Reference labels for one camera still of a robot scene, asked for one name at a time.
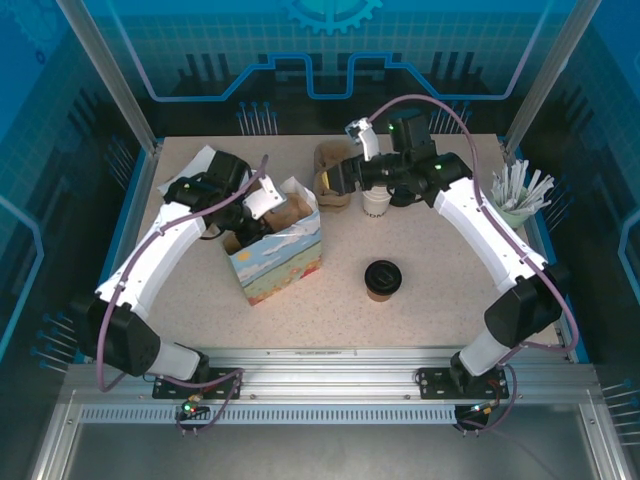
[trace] speckled countertop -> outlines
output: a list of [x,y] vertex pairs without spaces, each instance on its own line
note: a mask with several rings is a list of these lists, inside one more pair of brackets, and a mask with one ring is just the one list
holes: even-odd
[[[141,235],[162,204],[156,186],[178,173],[205,145],[257,166],[270,156],[269,175],[291,175],[306,186],[313,177],[313,151],[344,136],[171,137],[149,195]],[[465,161],[462,135],[434,135],[438,151]],[[491,181],[502,157],[495,135],[474,136],[480,180]],[[381,149],[390,151],[388,136]],[[196,242],[161,288],[148,322],[167,339],[193,347],[408,347],[464,345],[480,332],[483,313],[497,298],[489,273],[471,247],[426,204],[390,207],[379,219],[362,212],[361,194],[348,210],[322,214],[323,265],[255,307],[249,306],[218,241]],[[371,301],[364,271],[386,258],[402,270],[401,289],[386,303]],[[538,340],[557,342],[553,328]]]

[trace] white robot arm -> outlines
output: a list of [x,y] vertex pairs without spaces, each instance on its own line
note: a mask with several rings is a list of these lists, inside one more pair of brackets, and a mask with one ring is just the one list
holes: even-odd
[[[272,233],[261,218],[286,201],[286,196],[265,176],[259,179],[260,188],[243,199],[166,229],[169,223],[228,198],[248,181],[251,169],[233,155],[206,147],[182,174],[189,177],[179,176],[165,189],[166,203],[127,260],[96,289],[93,298],[74,302],[73,310],[80,315],[80,321],[76,322],[80,350],[95,357],[98,331],[106,307],[116,287],[124,287],[110,319],[104,358],[109,365],[131,375],[149,373],[189,380],[194,378],[199,367],[206,370],[208,365],[203,365],[202,354],[161,339],[153,331],[147,322],[151,305],[182,255],[211,224],[221,231],[234,231],[245,247]],[[141,248],[156,232],[163,233],[146,248]],[[126,284],[122,284],[121,277],[130,265]]]
[[[389,130],[395,153],[380,154],[367,119],[352,122],[347,134],[362,144],[364,154],[345,160],[326,172],[327,187],[338,193],[374,186],[403,185],[446,218],[467,240],[489,270],[502,295],[486,312],[482,333],[452,358],[452,377],[460,389],[480,377],[529,336],[555,321],[561,312],[551,292],[496,231],[477,206],[472,172],[455,154],[439,155],[424,116],[416,110],[392,117]],[[567,272],[550,266],[504,222],[482,197],[489,212],[509,232],[512,241],[559,288],[566,288]]]

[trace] paper cup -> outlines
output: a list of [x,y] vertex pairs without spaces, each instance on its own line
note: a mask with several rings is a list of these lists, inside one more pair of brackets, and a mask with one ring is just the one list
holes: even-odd
[[390,201],[391,195],[387,193],[386,187],[373,187],[371,190],[362,192],[362,208],[370,217],[378,218],[384,215]]

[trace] black lid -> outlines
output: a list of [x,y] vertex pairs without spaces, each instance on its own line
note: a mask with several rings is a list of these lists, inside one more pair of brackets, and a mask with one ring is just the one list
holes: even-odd
[[378,260],[367,267],[364,272],[364,282],[376,295],[391,295],[400,288],[402,274],[395,263]]

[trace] purple cable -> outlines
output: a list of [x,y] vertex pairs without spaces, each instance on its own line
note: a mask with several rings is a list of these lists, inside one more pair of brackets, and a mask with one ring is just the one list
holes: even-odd
[[[238,378],[236,379],[235,382],[233,382],[233,386],[231,387],[231,390],[229,390],[229,393],[227,395],[227,398],[224,399],[224,403],[222,404],[222,406],[220,407],[220,410],[218,410],[218,412],[216,413],[216,415],[211,419],[211,421],[209,423],[207,423],[206,425],[203,425],[202,427],[194,427],[193,433],[194,435],[196,434],[196,432],[203,432],[205,430],[210,429],[211,427],[213,427],[213,425],[220,419],[220,417],[222,416],[222,414],[224,413],[225,409],[227,408],[227,405],[229,405],[229,401],[231,400],[231,397],[233,396],[234,392],[236,391],[236,389],[238,388],[238,386],[240,385],[240,383],[242,382],[242,372],[237,373],[236,375],[238,375]],[[180,420],[178,419],[178,417],[176,417],[176,427],[182,431],[182,434],[184,435],[186,432],[189,432],[191,430],[188,430],[186,428],[184,428],[182,426],[182,424],[180,423]]]
[[[518,396],[518,380],[516,378],[516,372],[513,369],[513,367],[511,365],[505,365],[506,368],[509,369],[509,371],[511,372],[511,380],[513,383],[513,391],[511,392],[511,400],[509,400],[509,405],[507,405],[506,410],[504,411],[504,413],[500,416],[500,418],[498,418],[498,420],[496,420],[494,423],[492,423],[491,425],[489,425],[488,427],[478,423],[478,422],[474,422],[472,420],[462,420],[461,423],[465,423],[467,425],[471,425],[472,427],[476,427],[478,429],[478,432],[483,432],[483,433],[494,433],[502,438],[505,438],[506,440],[509,440],[513,443],[515,443],[516,445],[518,445],[525,453],[527,453],[531,458],[533,458],[536,463],[538,465],[540,465],[552,478],[555,478],[557,480],[560,480],[560,477],[558,475],[555,474],[555,472],[549,467],[547,466],[540,457],[538,457],[532,450],[530,450],[526,445],[524,445],[522,442],[520,442],[519,440],[517,440],[515,437],[512,437],[511,435],[508,435],[506,433],[503,432],[499,432],[496,430],[496,428],[502,424],[502,422],[504,422],[504,420],[507,418],[507,416],[509,415],[509,413],[511,413],[511,410],[513,409],[513,405],[516,402],[516,398]],[[454,425],[458,430],[460,430],[461,432],[463,432],[464,430],[460,427],[460,425]]]
[[471,136],[471,132],[464,124],[464,122],[460,119],[460,117],[454,112],[451,108],[449,108],[445,103],[440,100],[436,100],[435,98],[429,97],[428,95],[420,95],[420,94],[410,94],[410,95],[402,95],[401,97],[394,98],[393,100],[388,101],[382,107],[380,107],[376,112],[369,117],[369,121],[373,123],[373,121],[378,118],[385,110],[389,107],[396,105],[397,103],[404,102],[407,100],[421,100],[424,102],[431,103],[443,109],[447,112],[458,124],[462,133],[467,138],[467,142],[469,142],[469,147],[471,149],[471,159],[473,161],[473,190],[475,194],[475,200],[478,204],[478,208],[482,211],[484,216],[487,218],[489,223],[496,229],[496,231],[500,234],[502,238],[509,244],[511,248],[520,256],[520,259],[529,267],[533,272],[542,280],[542,282],[549,289],[553,297],[562,307],[562,311],[567,316],[567,321],[569,322],[569,328],[571,329],[571,343],[566,347],[554,347],[553,345],[544,345],[541,343],[535,342],[522,342],[520,345],[512,349],[509,353],[507,353],[502,359],[500,359],[499,364],[504,365],[511,357],[513,357],[516,353],[518,353],[522,348],[532,347],[532,348],[540,348],[542,350],[547,350],[550,352],[558,352],[558,353],[568,353],[576,348],[578,345],[578,340],[580,338],[580,332],[578,330],[578,324],[576,323],[576,319],[573,316],[573,312],[567,305],[567,302],[562,297],[560,291],[556,288],[553,282],[545,275],[545,273],[540,270],[533,261],[529,259],[527,254],[520,248],[520,246],[509,236],[509,234],[502,228],[502,225],[493,217],[489,209],[482,203],[482,192],[480,191],[480,182],[478,180],[478,172],[480,171],[478,167],[478,149],[476,147],[476,143]]
[[[478,423],[478,422],[472,422],[471,420],[463,420],[462,423],[466,423],[467,425],[471,425],[472,427],[477,427],[478,431],[480,432],[484,432],[486,431],[486,429],[482,428],[482,424]],[[462,430],[458,425],[455,425],[455,427],[460,430],[460,431],[464,431]],[[561,480],[561,477],[558,476],[552,469],[551,467],[549,467],[546,463],[544,463],[544,461],[538,456],[536,455],[533,450],[531,450],[529,447],[527,447],[524,443],[522,443],[520,440],[518,440],[516,437],[503,433],[503,432],[498,432],[498,431],[493,431],[492,432],[495,435],[498,435],[499,437],[504,438],[505,440],[508,440],[512,443],[515,443],[516,445],[518,445],[518,447],[520,447],[527,455],[529,455],[538,465],[540,465],[540,467],[542,467],[544,469],[545,472],[547,472],[549,474],[549,476],[551,478],[555,478],[556,480]]]
[[[118,301],[120,294],[124,290],[124,285],[127,283],[127,280],[129,279],[129,275],[131,274],[131,271],[133,270],[133,267],[135,266],[136,262],[140,259],[144,251],[147,248],[149,248],[149,245],[151,245],[151,243],[153,243],[153,241],[156,238],[164,235],[167,230],[175,227],[176,225],[180,225],[183,222],[187,222],[195,218],[200,218],[200,217],[204,217],[205,215],[209,215],[217,210],[220,210],[221,208],[226,207],[230,203],[235,202],[238,198],[240,198],[241,195],[243,195],[247,190],[249,190],[249,187],[251,187],[251,185],[253,185],[259,178],[265,176],[265,171],[266,171],[268,161],[269,161],[268,155],[265,155],[264,157],[262,157],[262,162],[260,163],[260,166],[258,167],[256,172],[251,176],[251,178],[249,178],[247,183],[245,183],[242,187],[240,187],[240,189],[237,192],[235,192],[233,195],[231,195],[229,198],[226,198],[222,202],[217,203],[199,212],[192,213],[190,215],[185,215],[184,217],[180,217],[175,220],[172,220],[171,222],[166,223],[165,225],[160,227],[158,230],[153,232],[135,250],[135,252],[131,257],[131,261],[127,264],[127,266],[124,268],[124,271],[122,272],[122,276],[120,277],[120,282],[118,282],[118,285],[116,286],[113,292],[113,296],[109,301],[109,305],[107,306],[107,309],[104,312],[104,317],[102,318],[102,324],[100,325],[100,333],[98,335],[98,348],[96,353],[96,377],[98,380],[98,389],[100,389],[102,392],[108,392],[109,390],[111,390],[126,375],[126,373],[124,372],[121,373],[113,382],[111,382],[108,386],[105,387],[104,385],[104,343],[107,338],[107,331],[109,330],[109,323],[111,322],[111,316],[113,315],[113,311],[115,310],[116,302]],[[226,377],[229,377],[229,375],[226,375],[225,377],[217,378],[215,380],[212,380],[211,382],[198,383],[198,384],[190,384],[187,382],[182,382],[180,380],[175,380],[173,378],[167,378],[167,380],[173,383],[180,382],[179,385],[183,387],[206,388],[206,387],[218,385],[219,383],[224,382],[225,380],[228,380],[228,378]]]

